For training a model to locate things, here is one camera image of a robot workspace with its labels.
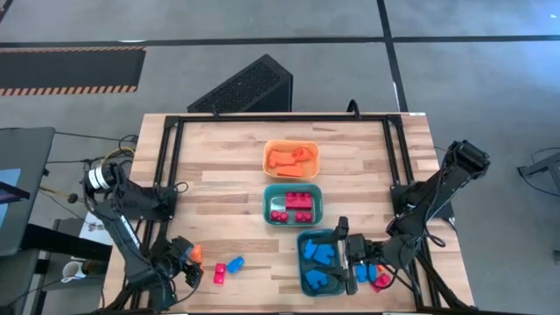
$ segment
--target orange object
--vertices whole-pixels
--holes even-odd
[[[290,154],[299,149],[305,148],[311,153],[311,158],[305,161],[299,161],[303,167],[303,175],[293,176],[285,174],[285,170],[280,171],[284,166],[295,165],[277,165],[272,167],[273,163],[270,162],[270,153],[277,151],[283,154]],[[262,170],[267,175],[278,179],[313,179],[319,173],[319,147],[316,143],[311,141],[293,141],[293,140],[269,140],[264,146],[264,153],[262,154]],[[292,174],[294,169],[288,169],[288,173]]]
[[[277,167],[278,175],[301,178],[304,176],[304,167],[301,163]]]
[[[279,165],[294,165],[296,159],[288,152],[273,150],[269,155],[269,166],[275,168]]]
[[[291,153],[291,155],[296,159],[296,161],[307,161],[308,159],[313,158],[313,153],[305,147],[297,148]]]
[[[191,260],[200,264],[202,269],[202,245],[194,245],[194,249],[191,251]]]

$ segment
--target floor mat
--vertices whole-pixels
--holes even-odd
[[[146,48],[0,49],[0,96],[135,92]]]

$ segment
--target orange bin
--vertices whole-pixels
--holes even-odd
[[[304,168],[303,177],[278,175],[277,168],[271,167],[269,165],[269,156],[272,151],[291,154],[293,151],[299,148],[306,148],[313,155],[313,158],[299,162]],[[271,177],[278,179],[313,179],[319,173],[319,147],[316,143],[311,141],[269,140],[264,146],[262,169]]]

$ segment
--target white mug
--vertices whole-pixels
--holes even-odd
[[[81,266],[83,262],[69,262],[64,266],[62,269],[62,280],[60,280],[63,284],[67,284],[74,279],[83,279],[86,277],[86,274],[83,273],[81,270]]]

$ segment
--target blue block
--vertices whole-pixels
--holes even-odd
[[[321,244],[317,247],[315,251],[315,255],[313,255],[313,259],[317,263],[322,263],[324,265],[331,264],[331,258],[334,257],[334,248],[333,245],[329,244]]]
[[[368,280],[368,269],[366,268],[366,265],[356,265],[356,277],[358,278],[358,282],[361,284]]]
[[[242,265],[245,263],[242,257],[237,257],[233,261],[227,264],[227,271],[229,273],[234,274],[235,272],[239,271]]]
[[[326,273],[318,270],[309,270],[305,273],[305,281],[313,290],[318,290],[320,287],[329,283]]]
[[[372,282],[375,281],[377,276],[377,268],[375,265],[369,265],[369,280]],[[359,264],[356,265],[356,277],[358,278],[358,282],[363,284],[368,281],[368,269],[366,265]]]
[[[317,250],[318,245],[314,244],[312,240],[307,241],[304,247],[304,258],[312,259],[315,250]]]
[[[374,265],[369,265],[369,280],[374,282],[376,278],[377,278],[377,267],[375,267]]]

